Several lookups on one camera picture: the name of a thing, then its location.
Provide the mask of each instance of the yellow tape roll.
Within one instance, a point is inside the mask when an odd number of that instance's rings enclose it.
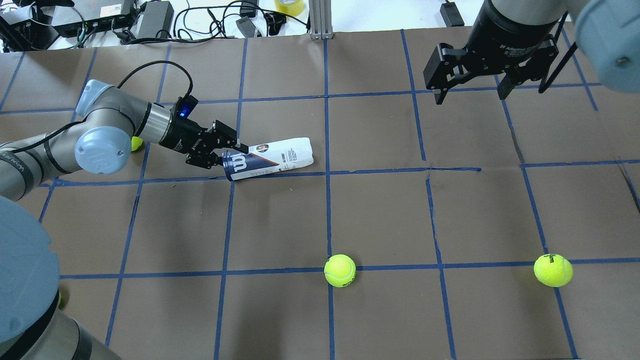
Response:
[[[291,16],[298,16],[305,9],[305,3],[302,0],[274,0],[276,10]]]

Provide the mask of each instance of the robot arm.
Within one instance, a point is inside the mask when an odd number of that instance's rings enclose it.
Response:
[[[119,171],[131,151],[131,137],[187,154],[186,163],[221,165],[215,149],[247,153],[236,131],[215,120],[209,129],[97,80],[88,82],[76,108],[84,120],[59,131],[0,145],[0,195],[18,200],[43,181],[81,168],[94,174]]]
[[[544,81],[558,55],[557,36],[549,32],[565,12],[600,81],[616,91],[640,92],[637,0],[484,0],[464,47],[436,46],[423,72],[427,89],[442,104],[452,87],[477,76],[504,73],[500,99],[527,80]]]

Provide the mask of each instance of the yellow-green tennis ball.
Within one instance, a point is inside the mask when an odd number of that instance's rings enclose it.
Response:
[[[134,136],[131,138],[131,152],[137,151],[142,147],[142,139]]]
[[[347,255],[334,255],[324,264],[324,277],[336,288],[343,288],[355,279],[356,264]]]
[[[573,277],[571,263],[558,254],[542,255],[533,264],[533,273],[544,285],[559,288]]]

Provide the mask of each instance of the light blue joint cover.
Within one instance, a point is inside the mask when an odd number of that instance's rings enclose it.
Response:
[[[78,105],[76,106],[76,114],[85,117],[86,112],[89,111],[89,107],[91,107],[95,100],[98,99],[98,96],[112,86],[113,85],[103,83],[99,80],[89,80],[86,83],[86,86],[82,91],[82,95],[80,96],[80,101],[78,101]]]
[[[31,214],[0,196],[0,343],[22,334],[55,298],[60,264],[50,243]]]
[[[640,92],[640,1],[591,0],[578,16],[575,34],[604,86]]]
[[[127,164],[131,138],[113,126],[99,126],[84,133],[74,147],[76,161],[92,174],[113,174]]]

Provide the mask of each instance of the white label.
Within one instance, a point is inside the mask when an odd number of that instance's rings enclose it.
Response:
[[[122,13],[122,4],[107,5],[100,8],[100,17],[120,15],[121,13]]]

